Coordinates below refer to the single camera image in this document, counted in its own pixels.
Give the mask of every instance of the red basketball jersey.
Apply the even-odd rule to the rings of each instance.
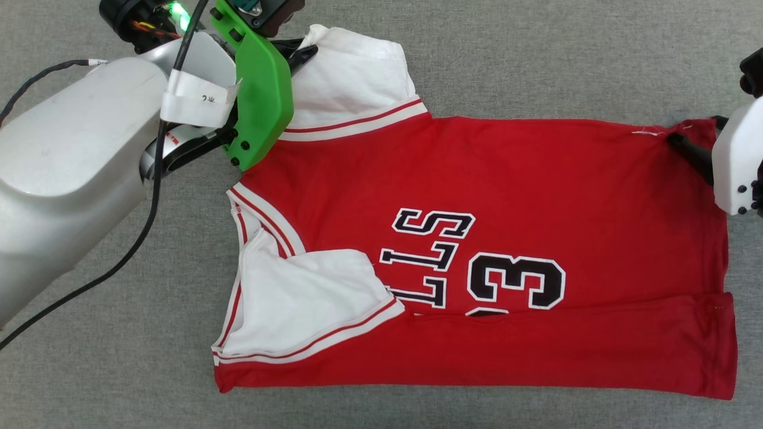
[[[731,398],[726,216],[666,144],[672,132],[711,147],[716,129],[433,118],[416,96],[288,129],[231,189],[240,225],[262,225],[287,260],[364,253],[404,311],[296,362],[218,354],[221,390],[565,385]]]

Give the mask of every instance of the gray background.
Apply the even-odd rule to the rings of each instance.
[[[0,2],[2,102],[62,60],[131,55],[98,16],[96,0]],[[729,115],[747,100],[738,87],[739,61],[763,46],[760,0],[308,0],[282,36],[298,37],[313,23],[400,42],[419,93],[439,116],[667,124]],[[51,76],[18,111],[83,73]],[[209,346],[236,272],[236,233],[224,195],[236,180],[221,151],[171,176],[135,260],[0,353],[0,427],[763,426],[763,220],[750,215],[729,224],[727,287],[736,298],[740,353],[731,402],[511,387],[221,395]],[[146,212],[147,205],[136,210],[7,329],[111,267]]]

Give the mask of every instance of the green plastic part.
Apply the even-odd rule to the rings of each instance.
[[[267,155],[294,116],[291,70],[286,59],[233,10],[227,0],[214,6],[212,24],[236,50],[238,136],[224,147],[233,165],[246,171]]]

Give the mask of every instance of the green light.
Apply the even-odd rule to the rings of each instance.
[[[191,15],[185,11],[183,5],[180,2],[172,2],[169,4],[169,14],[172,16],[172,20],[180,26],[180,29],[185,33],[188,30],[188,25],[191,23]]]

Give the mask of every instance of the black screw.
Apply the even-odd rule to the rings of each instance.
[[[230,38],[235,40],[236,42],[240,42],[243,40],[243,36],[241,35],[241,33],[236,31],[235,28],[231,30],[229,34],[230,34]]]
[[[212,8],[212,10],[209,11],[209,14],[212,15],[212,17],[218,21],[223,19],[223,14],[221,14],[220,11],[217,10],[217,8]]]

